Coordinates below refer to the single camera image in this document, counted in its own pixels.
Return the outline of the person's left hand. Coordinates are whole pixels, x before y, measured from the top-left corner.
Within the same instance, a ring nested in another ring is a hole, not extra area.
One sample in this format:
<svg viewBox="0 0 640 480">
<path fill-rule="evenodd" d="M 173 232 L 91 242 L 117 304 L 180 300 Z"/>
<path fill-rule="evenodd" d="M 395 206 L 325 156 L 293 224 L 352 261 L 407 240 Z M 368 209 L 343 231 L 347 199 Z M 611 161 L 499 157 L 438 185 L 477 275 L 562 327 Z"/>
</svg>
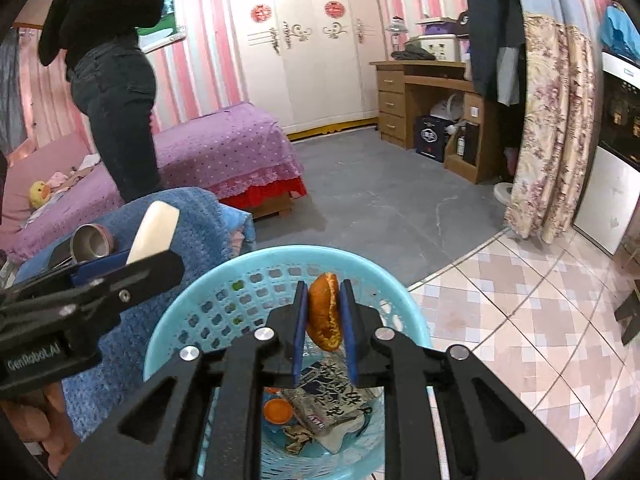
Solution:
<svg viewBox="0 0 640 480">
<path fill-rule="evenodd" d="M 41 443 L 49 454 L 48 469 L 56 477 L 80 439 L 66 413 L 62 384 L 47 385 L 42 393 L 42 408 L 10 400 L 2 400 L 1 407 L 23 442 Z"/>
</svg>

